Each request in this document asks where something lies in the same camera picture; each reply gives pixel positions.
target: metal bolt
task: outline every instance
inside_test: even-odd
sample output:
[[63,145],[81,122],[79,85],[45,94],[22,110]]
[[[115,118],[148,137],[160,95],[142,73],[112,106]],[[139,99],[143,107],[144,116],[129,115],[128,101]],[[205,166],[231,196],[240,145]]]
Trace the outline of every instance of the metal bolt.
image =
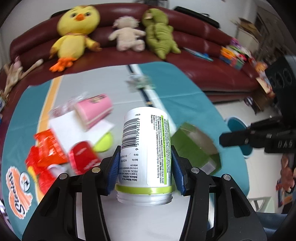
[[101,171],[101,169],[99,167],[94,167],[91,171],[93,173],[99,173]]
[[67,176],[68,176],[67,173],[62,173],[62,174],[59,176],[59,178],[63,180],[63,179],[66,179]]
[[226,181],[229,181],[231,179],[231,176],[229,176],[228,174],[225,174],[223,176],[223,178],[226,180]]
[[199,173],[199,172],[200,172],[200,170],[199,170],[197,167],[193,167],[193,168],[191,168],[191,171],[192,171],[193,173]]

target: white paper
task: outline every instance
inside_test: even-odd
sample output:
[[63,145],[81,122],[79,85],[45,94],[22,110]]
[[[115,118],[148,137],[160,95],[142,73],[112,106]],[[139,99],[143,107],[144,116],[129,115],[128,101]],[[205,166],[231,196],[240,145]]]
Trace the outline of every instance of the white paper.
[[70,149],[78,142],[89,141],[91,145],[95,145],[98,140],[114,127],[114,124],[103,119],[88,131],[85,131],[75,111],[71,111],[57,118],[50,119],[49,126],[65,153],[68,154]]

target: white bottle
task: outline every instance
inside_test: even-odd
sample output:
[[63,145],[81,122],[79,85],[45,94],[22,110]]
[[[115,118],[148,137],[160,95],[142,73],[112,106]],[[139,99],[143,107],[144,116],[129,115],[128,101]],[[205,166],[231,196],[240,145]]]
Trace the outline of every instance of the white bottle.
[[118,201],[136,206],[171,202],[171,148],[168,115],[139,107],[124,118],[119,160]]

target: red leather sofa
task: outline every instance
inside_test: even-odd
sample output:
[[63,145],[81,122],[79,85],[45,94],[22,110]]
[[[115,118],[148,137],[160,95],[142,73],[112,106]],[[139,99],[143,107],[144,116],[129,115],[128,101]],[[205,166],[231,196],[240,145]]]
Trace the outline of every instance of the red leather sofa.
[[[25,70],[41,58],[44,60],[44,64],[31,72],[12,90],[0,125],[0,147],[3,146],[14,108],[22,92],[29,85],[38,85],[62,74],[77,73],[105,66],[161,61],[148,49],[140,53],[132,50],[119,52],[116,50],[116,41],[110,42],[107,38],[114,30],[112,25],[115,19],[128,15],[140,20],[143,13],[150,7],[136,3],[96,5],[101,15],[101,22],[98,28],[90,34],[90,37],[100,42],[103,50],[101,52],[86,50],[85,54],[71,68],[61,73],[49,71],[49,68],[57,61],[56,58],[49,60],[49,50],[59,38],[56,27],[60,16],[46,20],[17,37],[11,43],[10,58],[14,60],[15,57],[20,56]],[[181,54],[169,53],[166,59],[167,62],[181,69],[206,92],[213,102],[241,99],[258,87],[255,80],[257,73],[250,64],[245,64],[243,69],[238,71],[218,58],[221,46],[230,42],[230,36],[183,13],[160,9],[169,16],[169,24],[174,27],[173,35],[179,48],[187,47],[201,53],[208,53],[213,58],[213,62],[208,62],[182,50]],[[4,88],[5,80],[6,75],[2,70],[0,72],[0,88]]]

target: sofa backrest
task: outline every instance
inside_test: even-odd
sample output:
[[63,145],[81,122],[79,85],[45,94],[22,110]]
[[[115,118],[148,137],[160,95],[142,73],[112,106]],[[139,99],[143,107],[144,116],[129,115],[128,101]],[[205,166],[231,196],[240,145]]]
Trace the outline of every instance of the sofa backrest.
[[[108,36],[114,31],[113,22],[122,16],[132,16],[141,21],[144,12],[153,7],[137,3],[112,3],[94,5],[101,15],[101,21],[89,36],[101,44],[102,48],[116,46]],[[213,26],[174,10],[161,8],[168,17],[169,25],[174,27],[174,38],[180,48],[187,47],[210,56],[218,57],[221,46],[229,44],[231,37]],[[38,59],[47,61],[49,50],[59,39],[57,23],[61,15],[46,20],[14,39],[10,45],[10,58],[20,56],[24,69],[28,69]]]

